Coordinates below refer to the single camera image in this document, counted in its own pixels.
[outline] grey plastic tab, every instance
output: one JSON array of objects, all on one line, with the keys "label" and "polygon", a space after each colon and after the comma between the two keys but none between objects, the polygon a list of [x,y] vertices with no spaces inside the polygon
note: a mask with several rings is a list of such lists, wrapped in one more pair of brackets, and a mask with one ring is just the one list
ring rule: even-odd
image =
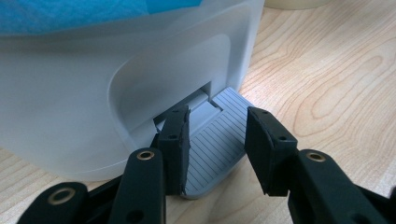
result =
[{"label": "grey plastic tab", "polygon": [[[252,104],[232,88],[219,93],[211,103],[218,107],[209,109],[215,113],[213,119],[201,123],[200,128],[191,127],[197,132],[191,133],[185,195],[188,199],[200,198],[212,190],[245,155],[248,106]],[[191,112],[191,120],[194,117],[194,112]]]}]

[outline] ribbed grey surface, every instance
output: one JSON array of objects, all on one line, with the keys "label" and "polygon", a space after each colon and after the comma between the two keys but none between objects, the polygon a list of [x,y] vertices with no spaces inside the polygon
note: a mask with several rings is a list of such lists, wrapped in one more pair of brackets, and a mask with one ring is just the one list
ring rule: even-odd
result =
[{"label": "ribbed grey surface", "polygon": [[222,111],[191,137],[186,197],[195,199],[213,189],[245,155],[248,106],[232,88],[213,99]]}]

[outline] blue cloth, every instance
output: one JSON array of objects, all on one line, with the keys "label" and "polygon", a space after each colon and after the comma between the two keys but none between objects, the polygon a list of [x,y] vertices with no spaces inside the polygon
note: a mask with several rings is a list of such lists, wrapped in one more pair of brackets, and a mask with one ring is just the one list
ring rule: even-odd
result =
[{"label": "blue cloth", "polygon": [[201,0],[0,0],[0,35],[42,35],[200,3]]}]

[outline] wooden table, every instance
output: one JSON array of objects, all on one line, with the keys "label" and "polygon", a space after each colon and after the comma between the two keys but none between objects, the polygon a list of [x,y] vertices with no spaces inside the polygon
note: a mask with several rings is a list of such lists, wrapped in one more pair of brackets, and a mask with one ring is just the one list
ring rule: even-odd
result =
[{"label": "wooden table", "polygon": [[[328,153],[353,182],[388,196],[396,185],[396,2],[332,0],[266,8],[240,90],[298,138]],[[0,150],[0,223],[15,223],[42,190],[65,181]],[[90,183],[95,188],[101,183]],[[167,197],[168,223],[291,223],[246,158],[197,201]]]}]

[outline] screw hole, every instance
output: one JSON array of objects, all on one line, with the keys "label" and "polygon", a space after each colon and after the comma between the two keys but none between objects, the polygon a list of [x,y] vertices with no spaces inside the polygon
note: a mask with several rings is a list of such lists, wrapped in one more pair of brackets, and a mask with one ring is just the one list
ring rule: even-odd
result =
[{"label": "screw hole", "polygon": [[148,161],[151,160],[151,158],[154,157],[154,152],[152,151],[142,151],[139,154],[137,154],[137,158],[141,161]]},{"label": "screw hole", "polygon": [[169,139],[177,139],[177,135],[171,134],[171,135],[168,135],[168,138]]},{"label": "screw hole", "polygon": [[318,153],[309,152],[306,154],[306,157],[312,161],[326,161],[326,158]]},{"label": "screw hole", "polygon": [[58,189],[49,196],[48,203],[52,205],[67,203],[75,194],[76,190],[72,188]]},{"label": "screw hole", "polygon": [[359,224],[370,224],[371,223],[370,220],[362,214],[353,214],[351,216],[351,218],[355,223],[359,223]]},{"label": "screw hole", "polygon": [[142,211],[134,210],[128,214],[126,221],[129,223],[139,223],[141,220],[143,220],[144,216],[145,214]]}]

